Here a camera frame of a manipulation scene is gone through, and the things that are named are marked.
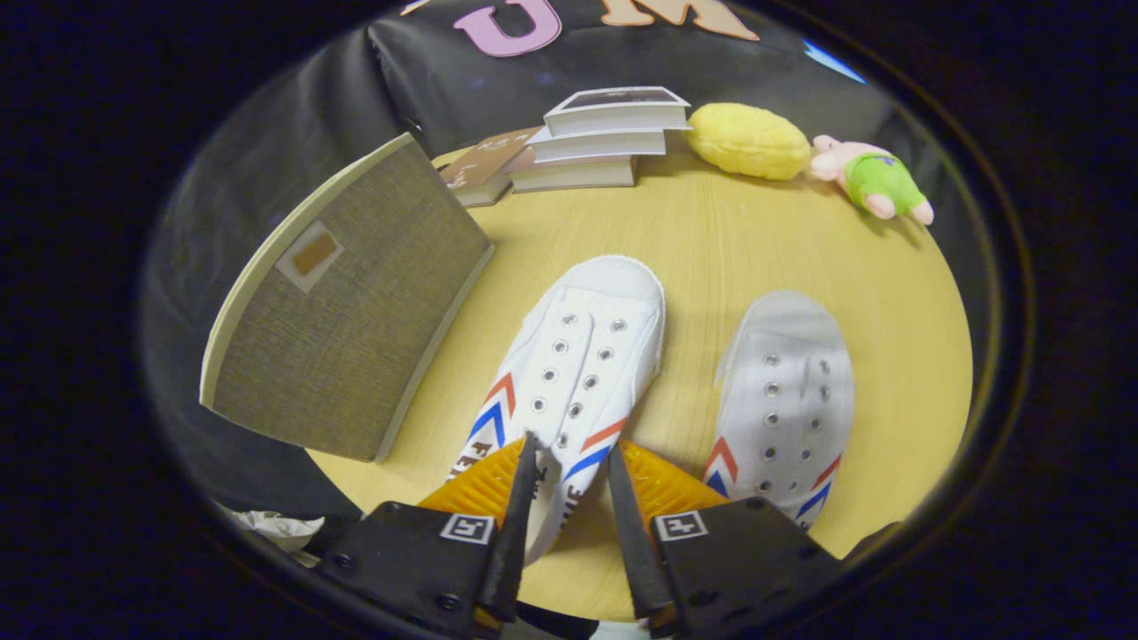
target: book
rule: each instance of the book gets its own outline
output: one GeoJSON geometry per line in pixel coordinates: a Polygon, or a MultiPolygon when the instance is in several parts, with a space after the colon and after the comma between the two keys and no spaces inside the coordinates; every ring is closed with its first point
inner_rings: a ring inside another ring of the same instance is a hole
{"type": "Polygon", "coordinates": [[[497,202],[510,186],[502,167],[526,147],[541,126],[492,136],[439,172],[462,206],[485,206],[497,202]]]}
{"type": "Polygon", "coordinates": [[[625,129],[553,137],[546,126],[529,139],[529,147],[534,149],[534,162],[538,164],[603,156],[662,156],[666,150],[663,131],[660,129],[625,129]]]}
{"type": "Polygon", "coordinates": [[[545,114],[554,137],[625,129],[690,130],[691,105],[663,87],[578,91],[545,114]]]}
{"type": "Polygon", "coordinates": [[[636,184],[636,156],[576,158],[543,164],[534,159],[534,150],[526,149],[506,165],[505,173],[513,182],[516,192],[636,184]]]}
{"type": "Polygon", "coordinates": [[[403,134],[328,179],[246,263],[199,402],[262,435],[382,460],[494,246],[403,134]]]}

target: stuffed toy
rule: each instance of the stuffed toy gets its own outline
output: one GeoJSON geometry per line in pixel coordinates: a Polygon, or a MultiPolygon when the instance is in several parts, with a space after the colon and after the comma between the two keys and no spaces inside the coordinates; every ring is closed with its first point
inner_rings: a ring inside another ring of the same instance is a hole
{"type": "Polygon", "coordinates": [[[790,180],[810,162],[806,136],[766,109],[711,102],[695,109],[688,124],[692,149],[728,173],[790,180]]]}
{"type": "Polygon", "coordinates": [[[818,136],[814,146],[818,155],[810,161],[813,178],[836,180],[856,206],[877,218],[912,213],[924,224],[932,224],[929,198],[893,154],[863,142],[839,142],[830,136],[818,136]]]}

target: letter m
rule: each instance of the letter m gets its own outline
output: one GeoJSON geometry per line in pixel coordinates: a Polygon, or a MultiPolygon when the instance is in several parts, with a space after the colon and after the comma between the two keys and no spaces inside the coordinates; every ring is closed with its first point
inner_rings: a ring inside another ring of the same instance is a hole
{"type": "Polygon", "coordinates": [[[759,35],[743,26],[743,23],[724,7],[719,0],[602,0],[609,13],[601,16],[601,22],[613,26],[645,26],[655,19],[635,7],[640,5],[651,10],[669,23],[679,26],[687,19],[687,9],[695,11],[695,26],[740,38],[758,40],[759,35]]]}

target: red stripe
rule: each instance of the red stripe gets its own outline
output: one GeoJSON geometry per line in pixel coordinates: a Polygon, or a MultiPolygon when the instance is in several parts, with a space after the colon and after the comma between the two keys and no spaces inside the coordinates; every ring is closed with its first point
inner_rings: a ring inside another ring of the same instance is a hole
{"type": "Polygon", "coordinates": [[[828,467],[826,467],[826,470],[822,471],[822,475],[818,476],[817,482],[814,483],[814,486],[810,487],[810,491],[814,491],[815,489],[818,489],[818,485],[822,484],[823,481],[825,481],[826,478],[828,478],[830,474],[834,473],[834,469],[838,468],[838,463],[841,462],[841,461],[842,461],[842,454],[839,453],[838,458],[834,458],[834,461],[831,462],[828,467]]]}
{"type": "Polygon", "coordinates": [[[711,457],[708,458],[707,469],[703,469],[703,475],[708,475],[708,469],[715,462],[716,456],[721,456],[724,463],[727,465],[727,473],[731,474],[731,482],[735,482],[735,476],[739,475],[739,465],[735,463],[735,458],[731,454],[731,450],[727,449],[727,441],[719,436],[719,441],[715,443],[711,449],[711,457]]]}
{"type": "Polygon", "coordinates": [[[580,450],[585,451],[589,446],[601,442],[602,440],[609,437],[610,435],[620,433],[620,429],[625,428],[625,420],[627,419],[628,418],[621,418],[620,420],[617,420],[617,422],[611,427],[608,427],[604,430],[596,432],[595,434],[586,437],[585,444],[580,445],[580,450]]]}
{"type": "Polygon", "coordinates": [[[490,387],[490,392],[486,394],[486,400],[484,400],[483,403],[485,404],[487,401],[489,401],[489,399],[494,397],[495,393],[502,391],[503,388],[505,388],[505,402],[506,402],[506,404],[510,405],[510,417],[512,418],[513,417],[513,377],[511,377],[509,372],[506,372],[505,376],[502,376],[502,379],[498,380],[493,387],[490,387]]]}

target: pink pig plush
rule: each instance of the pink pig plush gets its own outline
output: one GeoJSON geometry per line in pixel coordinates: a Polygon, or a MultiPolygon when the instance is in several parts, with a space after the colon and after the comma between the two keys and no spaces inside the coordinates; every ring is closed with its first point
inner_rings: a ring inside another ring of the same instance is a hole
{"type": "Polygon", "coordinates": [[[917,189],[909,170],[897,156],[881,147],[863,142],[839,142],[830,136],[814,139],[818,155],[808,173],[825,181],[836,180],[855,205],[881,219],[912,213],[932,224],[932,205],[917,189]]]}

